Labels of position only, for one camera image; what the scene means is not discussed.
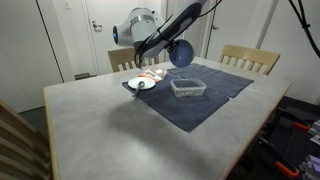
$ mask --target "table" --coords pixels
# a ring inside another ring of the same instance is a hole
[[[193,62],[255,82],[191,133],[122,87],[139,69],[46,87],[55,179],[224,179],[291,83],[198,57]]]

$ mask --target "chair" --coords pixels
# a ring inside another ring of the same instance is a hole
[[[257,73],[263,71],[263,74],[269,75],[279,57],[279,53],[235,45],[225,45],[219,62],[223,63],[223,61],[227,59],[227,65],[230,65],[230,62],[233,61],[232,65],[235,67],[240,67],[242,69],[247,68],[247,70],[255,71]]]
[[[52,179],[48,139],[0,100],[0,179]]]
[[[133,69],[134,64],[134,55],[135,51],[133,48],[124,48],[108,51],[109,59],[111,62],[113,72],[119,72],[119,65],[122,65],[123,70],[127,70],[126,63],[129,65],[130,69]],[[149,65],[152,65],[152,60],[148,60]],[[156,56],[154,58],[154,64],[159,64],[159,57]]]

